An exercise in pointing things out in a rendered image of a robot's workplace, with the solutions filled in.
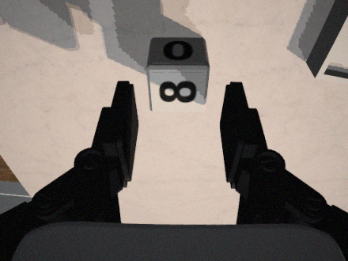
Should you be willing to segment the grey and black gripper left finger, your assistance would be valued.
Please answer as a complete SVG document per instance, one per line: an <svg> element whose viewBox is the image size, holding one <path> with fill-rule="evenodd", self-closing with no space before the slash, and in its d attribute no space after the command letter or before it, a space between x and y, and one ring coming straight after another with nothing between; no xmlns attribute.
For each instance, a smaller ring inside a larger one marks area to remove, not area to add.
<svg viewBox="0 0 348 261"><path fill-rule="evenodd" d="M11 261L23 237L44 225L121 223L118 193L131 182L137 137L134 84L118 81L112 106L101 109L92 146L77 154L73 168L36 192L32 201L0 214L0 261Z"/></svg>

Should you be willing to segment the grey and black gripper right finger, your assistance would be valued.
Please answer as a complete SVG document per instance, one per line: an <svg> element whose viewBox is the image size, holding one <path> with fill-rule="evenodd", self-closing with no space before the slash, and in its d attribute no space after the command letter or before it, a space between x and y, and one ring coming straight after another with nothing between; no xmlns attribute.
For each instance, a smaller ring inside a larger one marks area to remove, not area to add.
<svg viewBox="0 0 348 261"><path fill-rule="evenodd" d="M328 205L286 170L280 153L267 148L258 110L248 107L242 82L225 87L220 132L226 182L240 194L236 225L312 227L331 236L348 261L348 213Z"/></svg>

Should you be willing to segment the white digit cube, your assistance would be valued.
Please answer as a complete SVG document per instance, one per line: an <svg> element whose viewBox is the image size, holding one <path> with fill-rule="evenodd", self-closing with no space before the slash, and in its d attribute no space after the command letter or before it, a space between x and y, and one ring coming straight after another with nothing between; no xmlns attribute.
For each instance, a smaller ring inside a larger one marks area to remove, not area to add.
<svg viewBox="0 0 348 261"><path fill-rule="evenodd" d="M210 75L206 40L153 37L146 66L152 112L204 112Z"/></svg>

